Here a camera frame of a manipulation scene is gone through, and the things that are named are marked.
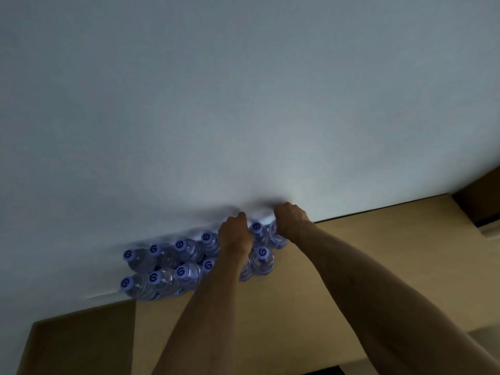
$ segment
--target wooden surface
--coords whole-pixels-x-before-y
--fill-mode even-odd
[[[18,375],[129,375],[135,302],[35,322]]]
[[[500,167],[488,172],[453,195],[476,226],[500,219]]]
[[[358,247],[470,331],[500,316],[500,257],[443,195],[318,224]],[[149,374],[190,295],[138,302],[132,375]],[[288,245],[266,277],[241,283],[238,374],[304,374],[365,357],[307,258]]]

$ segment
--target hand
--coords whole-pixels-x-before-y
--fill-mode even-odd
[[[296,242],[298,239],[299,227],[303,223],[312,223],[308,215],[297,205],[286,202],[274,208],[278,234]]]
[[[236,256],[242,262],[247,260],[252,249],[253,234],[247,226],[247,216],[240,212],[238,217],[229,217],[219,229],[221,254]]]

